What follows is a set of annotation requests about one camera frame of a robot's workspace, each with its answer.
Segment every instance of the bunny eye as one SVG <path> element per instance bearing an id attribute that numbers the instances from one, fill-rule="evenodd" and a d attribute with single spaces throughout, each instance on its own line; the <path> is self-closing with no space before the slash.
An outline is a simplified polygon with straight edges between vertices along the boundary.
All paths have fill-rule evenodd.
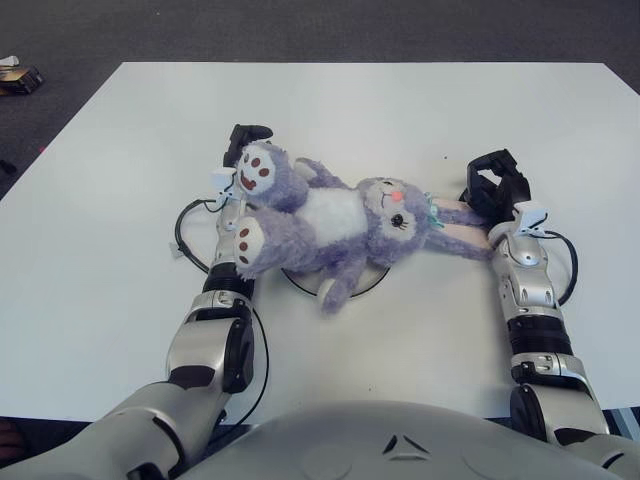
<path id="1" fill-rule="evenodd" d="M 394 227 L 399 227 L 404 223 L 404 218 L 399 213 L 391 217 L 391 225 Z"/>

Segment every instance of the stuffed animal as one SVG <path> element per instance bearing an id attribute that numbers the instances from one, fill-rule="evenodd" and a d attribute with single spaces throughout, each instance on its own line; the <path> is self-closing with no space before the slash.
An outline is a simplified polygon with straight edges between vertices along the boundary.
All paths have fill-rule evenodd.
<path id="1" fill-rule="evenodd" d="M 237 179 L 255 208 L 236 226 L 238 273 L 321 271 L 327 313 L 344 305 L 368 261 L 390 267 L 425 244 L 474 259 L 491 253 L 485 220 L 466 204 L 434 200 L 402 180 L 367 178 L 350 188 L 319 162 L 300 158 L 292 167 L 266 142 L 243 149 Z"/>

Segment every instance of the green ribbon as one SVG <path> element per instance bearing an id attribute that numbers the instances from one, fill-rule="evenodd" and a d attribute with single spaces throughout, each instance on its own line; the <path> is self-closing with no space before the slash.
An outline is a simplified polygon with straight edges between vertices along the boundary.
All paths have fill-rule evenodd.
<path id="1" fill-rule="evenodd" d="M 444 228 L 444 223 L 442 223 L 438 218 L 438 206 L 433 204 L 431 194 L 425 193 L 424 196 L 427 197 L 427 206 L 429 207 L 429 213 L 427 213 L 429 225 L 437 228 Z"/>

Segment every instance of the dark floor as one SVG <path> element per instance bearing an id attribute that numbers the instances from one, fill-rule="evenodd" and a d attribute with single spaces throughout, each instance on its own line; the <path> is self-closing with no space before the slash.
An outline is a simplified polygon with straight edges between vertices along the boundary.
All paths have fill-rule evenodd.
<path id="1" fill-rule="evenodd" d="M 123 61 L 605 62 L 640 91 L 639 0 L 40 0 L 0 6 L 0 58 L 48 83 L 0 98 L 0 198 Z"/>

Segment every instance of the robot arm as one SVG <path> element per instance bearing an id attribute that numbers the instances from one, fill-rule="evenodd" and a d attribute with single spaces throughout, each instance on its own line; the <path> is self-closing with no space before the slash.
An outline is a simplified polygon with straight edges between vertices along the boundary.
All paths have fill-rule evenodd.
<path id="1" fill-rule="evenodd" d="M 513 352 L 511 376 L 519 384 L 511 394 L 513 427 L 622 478 L 638 478 L 639 446 L 609 434 L 582 361 L 573 354 L 562 301 L 547 274 L 547 252 L 538 240 L 548 238 L 541 227 L 548 214 L 531 200 L 528 182 L 515 166 L 506 150 L 480 157 L 469 164 L 463 194 L 497 223 L 489 241 Z M 502 177 L 500 185 L 480 177 L 483 169 Z"/>
<path id="2" fill-rule="evenodd" d="M 237 125 L 215 178 L 233 179 L 233 155 L 264 136 L 269 129 Z M 202 459 L 230 396 L 253 378 L 253 281 L 241 279 L 233 264 L 244 201 L 224 188 L 219 198 L 215 260 L 173 339 L 167 380 L 142 387 L 70 442 L 1 470 L 0 478 L 168 479 Z"/>

